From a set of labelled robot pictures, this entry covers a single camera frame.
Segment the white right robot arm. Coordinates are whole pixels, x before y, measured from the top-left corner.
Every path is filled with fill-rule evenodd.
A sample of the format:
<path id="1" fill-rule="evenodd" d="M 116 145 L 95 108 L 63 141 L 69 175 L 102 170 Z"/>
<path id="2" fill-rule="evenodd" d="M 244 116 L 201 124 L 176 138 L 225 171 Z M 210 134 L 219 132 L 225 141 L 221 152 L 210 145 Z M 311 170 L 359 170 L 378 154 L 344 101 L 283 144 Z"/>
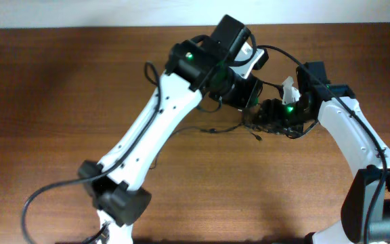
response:
<path id="1" fill-rule="evenodd" d="M 320 124 L 353 176 L 341 219 L 309 233 L 304 242 L 390 243 L 390 148 L 363 115 L 351 88 L 330 82 L 323 62 L 306 62 L 296 72 L 298 86 L 283 82 L 281 98 L 262 102 L 253 124 L 292 139 L 307 133 L 304 123 Z"/>

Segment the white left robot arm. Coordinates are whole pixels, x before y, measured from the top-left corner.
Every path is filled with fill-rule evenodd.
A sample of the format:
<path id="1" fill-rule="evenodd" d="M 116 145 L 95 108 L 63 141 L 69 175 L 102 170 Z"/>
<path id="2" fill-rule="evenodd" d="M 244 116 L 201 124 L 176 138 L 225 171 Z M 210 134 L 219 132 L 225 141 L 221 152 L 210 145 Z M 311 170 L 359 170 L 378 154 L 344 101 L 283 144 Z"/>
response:
<path id="1" fill-rule="evenodd" d="M 134 222 L 151 201 L 143 188 L 150 166 L 174 129 L 205 96 L 239 110 L 255 104 L 260 85 L 251 75 L 267 59 L 251 31 L 224 16 L 210 35 L 174 45 L 156 89 L 123 138 L 78 175 L 93 200 L 100 230 L 89 243 L 131 243 Z"/>

